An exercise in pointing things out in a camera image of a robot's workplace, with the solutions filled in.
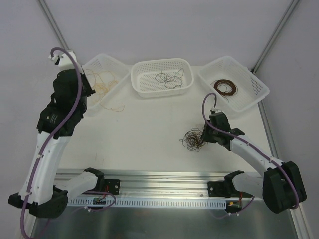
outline white table surface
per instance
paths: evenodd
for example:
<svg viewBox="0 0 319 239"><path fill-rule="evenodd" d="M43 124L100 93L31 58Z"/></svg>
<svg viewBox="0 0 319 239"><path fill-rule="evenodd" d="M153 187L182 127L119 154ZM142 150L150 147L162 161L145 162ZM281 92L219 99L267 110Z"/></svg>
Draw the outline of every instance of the white table surface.
<svg viewBox="0 0 319 239"><path fill-rule="evenodd" d="M141 98L131 80L110 100L108 107L125 105L121 112L102 108L95 116L86 116L76 126L66 146L59 168L232 172L255 170L242 158L218 144L209 144L200 152L188 151L180 139L194 127L202 127L201 104L208 93L197 76L200 67L192 67L194 84L183 95ZM214 96L207 100L206 117ZM237 118L229 119L231 128L239 128L266 152L270 152L258 106Z"/></svg>

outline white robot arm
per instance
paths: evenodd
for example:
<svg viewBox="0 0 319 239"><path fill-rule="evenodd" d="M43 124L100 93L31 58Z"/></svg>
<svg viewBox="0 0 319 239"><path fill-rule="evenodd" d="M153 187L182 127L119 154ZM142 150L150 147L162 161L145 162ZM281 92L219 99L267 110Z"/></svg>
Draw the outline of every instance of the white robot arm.
<svg viewBox="0 0 319 239"><path fill-rule="evenodd" d="M284 163L256 147L244 132L230 128L223 112L211 111L209 120L205 118L202 140L224 146L260 174L260 177L252 177L243 171L236 171L226 175L223 182L209 182L208 191L214 196L230 198L245 192L264 199L274 213L296 208L299 202L307 198L297 165L291 161Z"/></svg>
<svg viewBox="0 0 319 239"><path fill-rule="evenodd" d="M95 93L77 63L74 53L69 52L69 54L81 73L82 91L79 103L72 116L49 140L42 155L40 155L40 149L49 135L65 119L73 107L78 88L77 74L70 58L66 54L50 57L59 66L61 72L58 73L57 79L53 82L54 93L51 95L51 102L40 114L37 125L36 150L26 182L20 192L11 195L8 200L11 205L22 208L28 195L26 208L32 215L39 218L57 218L64 211L68 200L88 190L103 191L105 187L104 174L92 168L86 169L81 175L69 180L66 184L53 185L64 148L70 141L75 126L83 118L86 111L86 98ZM33 181L31 189L28 191L32 174L34 174Z"/></svg>

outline white mesh basket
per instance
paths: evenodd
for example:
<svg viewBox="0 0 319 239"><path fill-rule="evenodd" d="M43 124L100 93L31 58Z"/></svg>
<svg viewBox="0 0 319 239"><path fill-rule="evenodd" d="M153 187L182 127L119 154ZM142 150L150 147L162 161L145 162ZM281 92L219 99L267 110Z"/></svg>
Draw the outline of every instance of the white mesh basket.
<svg viewBox="0 0 319 239"><path fill-rule="evenodd" d="M269 94L269 88L264 83L230 56L218 58L207 64L198 74L202 85L216 93L217 108L229 113L240 113ZM213 87L214 82L220 79L235 83L237 93L227 97L220 95Z"/></svg>
<svg viewBox="0 0 319 239"><path fill-rule="evenodd" d="M144 61L131 71L134 90L141 97L171 96L185 93L194 82L193 72L183 59Z"/></svg>
<svg viewBox="0 0 319 239"><path fill-rule="evenodd" d="M88 114L102 109L130 76L130 70L126 65L106 54L97 55L82 68L96 91L87 98Z"/></svg>

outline tangled brown wire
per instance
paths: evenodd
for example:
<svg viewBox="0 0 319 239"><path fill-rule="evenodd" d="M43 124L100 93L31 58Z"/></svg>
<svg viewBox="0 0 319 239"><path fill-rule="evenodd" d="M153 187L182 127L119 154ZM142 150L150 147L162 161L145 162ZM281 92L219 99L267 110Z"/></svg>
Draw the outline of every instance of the tangled brown wire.
<svg viewBox="0 0 319 239"><path fill-rule="evenodd" d="M203 131L198 128L192 128L189 132L187 132L183 139L179 141L182 142L183 146L187 148L189 151L197 151L208 144L204 140L201 139Z"/></svg>
<svg viewBox="0 0 319 239"><path fill-rule="evenodd" d="M234 82L230 80L217 80L214 81L211 85L213 85L214 89L222 96L233 96L237 93L237 86Z"/></svg>

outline white wall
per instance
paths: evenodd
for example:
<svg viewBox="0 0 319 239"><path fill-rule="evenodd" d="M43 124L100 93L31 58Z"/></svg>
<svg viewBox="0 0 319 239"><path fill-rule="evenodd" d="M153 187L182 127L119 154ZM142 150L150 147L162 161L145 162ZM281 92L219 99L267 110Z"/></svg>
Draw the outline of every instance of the white wall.
<svg viewBox="0 0 319 239"><path fill-rule="evenodd" d="M30 168L39 113L58 72L47 57L58 42L34 0L1 2L0 39L0 238L9 239L21 210L7 200Z"/></svg>
<svg viewBox="0 0 319 239"><path fill-rule="evenodd" d="M301 171L303 203L314 238L319 238L319 1L303 0L258 72L270 88L266 110L285 161Z"/></svg>
<svg viewBox="0 0 319 239"><path fill-rule="evenodd" d="M135 64L230 55L252 68L291 0L47 0L65 40L86 63L104 52Z"/></svg>

